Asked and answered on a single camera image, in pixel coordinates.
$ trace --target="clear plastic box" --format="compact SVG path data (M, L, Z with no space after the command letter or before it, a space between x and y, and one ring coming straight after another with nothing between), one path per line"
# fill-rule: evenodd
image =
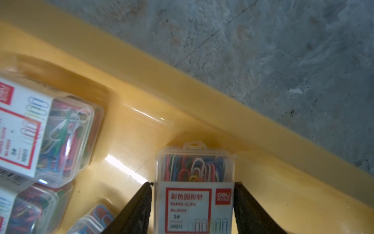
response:
M100 234L104 227L92 216L85 215L72 226L67 234Z
M0 76L33 91L57 96L50 108L40 99L27 99L27 117L40 120L41 116L48 116L34 179L50 188L60 188L72 181L90 162L104 110L21 73L0 71ZM30 136L38 129L33 122L23 128L22 134Z
M232 182L234 160L227 151L207 149L201 142L158 152L156 181Z
M20 192L14 201L5 233L52 233L61 222L72 189L72 183L59 189L34 184Z
M230 233L234 160L227 151L186 142L161 150L156 162L154 233ZM214 229L221 220L225 227Z
M5 233L46 233L57 203L49 190L30 186L17 195Z
M70 195L73 191L73 183L67 183L66 185L58 189L49 189L49 191L54 194L55 198L58 201L47 229L47 233L53 233L60 226L66 206L69 202Z
M49 112L36 178L51 188L72 181L90 158L83 158L94 110L69 97L55 98Z
M72 226L67 234L99 234L115 218L113 212L104 204L96 204L85 216Z

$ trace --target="paper clip illustration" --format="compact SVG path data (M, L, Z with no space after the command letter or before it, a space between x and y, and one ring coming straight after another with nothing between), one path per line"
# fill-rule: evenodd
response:
M27 100L28 100L28 103L30 103L31 105L35 105L35 106L42 107L42 108L48 108L48 103L46 103L43 100L40 100L34 97L29 97Z
M221 219L216 219L215 220L215 233L216 234L221 234Z
M10 201L6 198L0 197L0 205L2 206L10 206Z
M201 224L200 219L195 219L195 227L194 227L195 232L200 231L200 228L201 228L200 224Z
M40 109L39 107L27 105L26 110L36 115L46 116L48 113L46 110Z
M22 126L26 129L30 129L31 131L34 130L34 132L36 132L36 130L38 129L37 123L27 120L22 121Z
M210 233L214 233L215 232L215 222L214 222L214 219L211 219L210 220Z
M208 221L207 219L201 220L201 229L200 231L207 232L208 231Z
M226 218L222 219L222 234L227 234L228 220Z

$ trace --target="yellow bin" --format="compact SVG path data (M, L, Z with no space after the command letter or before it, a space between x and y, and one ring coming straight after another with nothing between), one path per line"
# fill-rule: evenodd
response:
M237 155L235 180L286 231L374 233L369 174L42 1L0 2L0 50L17 55L25 73L105 108L59 234L102 200L119 212L154 180L159 150L193 140Z

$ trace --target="gray concrete surface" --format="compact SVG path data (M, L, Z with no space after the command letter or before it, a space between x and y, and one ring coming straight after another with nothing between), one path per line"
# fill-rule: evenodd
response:
M48 1L374 175L374 1Z

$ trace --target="paper clip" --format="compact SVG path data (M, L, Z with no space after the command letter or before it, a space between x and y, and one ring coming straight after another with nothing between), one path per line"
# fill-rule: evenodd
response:
M164 181L224 182L226 165L227 160L222 156L194 158L170 154L165 156L161 174Z
M190 178L190 171L184 168L179 172L178 181L186 181L187 178Z
M110 214L110 212L107 210L107 208L103 205L98 205L94 211L93 216L95 219L97 219L100 224L106 228L113 220L113 216Z

